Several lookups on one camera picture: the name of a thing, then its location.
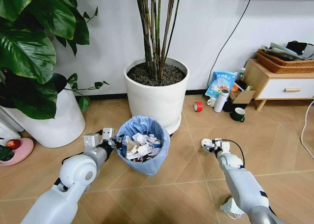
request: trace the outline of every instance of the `tape roll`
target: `tape roll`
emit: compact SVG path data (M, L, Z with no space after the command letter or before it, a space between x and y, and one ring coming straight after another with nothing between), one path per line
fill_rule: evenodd
M202 102L200 102L200 101L195 102L195 103L194 103L194 110L195 110L196 112L202 111L202 110L203 110L203 104L202 104Z

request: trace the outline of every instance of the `red apple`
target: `red apple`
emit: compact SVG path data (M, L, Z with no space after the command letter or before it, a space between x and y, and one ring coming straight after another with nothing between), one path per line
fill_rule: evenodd
M9 147L10 149L14 150L21 146L21 141L18 139L9 140L6 143L6 147Z

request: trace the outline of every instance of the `blue plastic bag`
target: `blue plastic bag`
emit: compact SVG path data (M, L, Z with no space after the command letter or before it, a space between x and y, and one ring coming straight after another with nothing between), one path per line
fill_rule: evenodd
M205 95L218 99L222 89L226 89L230 92L235 83L236 76L237 72L214 71L212 82L210 83Z
M170 145L170 136L155 119L144 116L135 116L131 118L122 125L117 136L124 134L125 136L123 141L125 141L126 136L132 137L138 132L143 135L154 134L157 139L161 140L162 147L160 152L155 157L143 163L133 162L125 158L126 145L123 144L122 150L118 149L118 155L134 170L153 176L157 173L163 161L167 157Z

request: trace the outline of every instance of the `white wall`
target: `white wall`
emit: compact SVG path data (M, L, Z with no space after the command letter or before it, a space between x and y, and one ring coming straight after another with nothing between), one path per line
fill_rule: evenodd
M166 0L161 23L164 29ZM248 0L181 0L168 56L190 68L188 89L207 88L209 70L240 18ZM251 0L237 30L221 52L215 69L236 71L262 44L291 40L314 43L314 0ZM78 0L79 10L99 15L88 23L90 45L72 50L55 41L56 72L78 73L79 87L106 80L110 86L84 92L126 93L123 69L144 57L136 0Z

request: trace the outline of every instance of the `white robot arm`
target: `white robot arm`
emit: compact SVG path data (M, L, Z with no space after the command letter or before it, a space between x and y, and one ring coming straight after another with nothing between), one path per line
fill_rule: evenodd
M236 205L248 215L251 224L287 224L271 211L266 192L242 160L229 152L228 140L203 139L201 145L216 155Z
M99 133L103 138L99 144ZM34 203L22 224L70 224L84 191L99 175L111 152L120 148L124 135L113 138L114 129L104 128L84 136L84 152L62 161L59 177L50 190Z

